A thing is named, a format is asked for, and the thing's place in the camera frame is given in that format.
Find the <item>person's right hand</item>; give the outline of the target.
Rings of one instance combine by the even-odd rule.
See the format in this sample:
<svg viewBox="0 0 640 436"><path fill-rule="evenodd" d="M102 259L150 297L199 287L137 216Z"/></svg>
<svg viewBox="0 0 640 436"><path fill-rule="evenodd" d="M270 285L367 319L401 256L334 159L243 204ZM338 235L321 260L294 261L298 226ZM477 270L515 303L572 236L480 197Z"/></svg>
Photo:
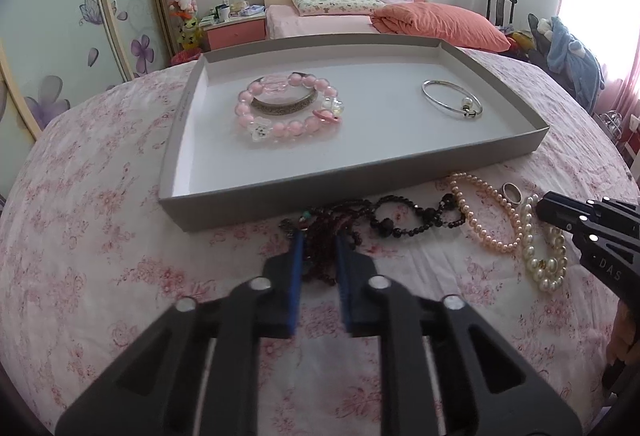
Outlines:
<svg viewBox="0 0 640 436"><path fill-rule="evenodd" d="M617 304L611 338L606 346L606 361L614 364L616 360L622 361L627 366L639 361L640 347L634 340L636 336L636 323L629 308L620 300Z"/></svg>

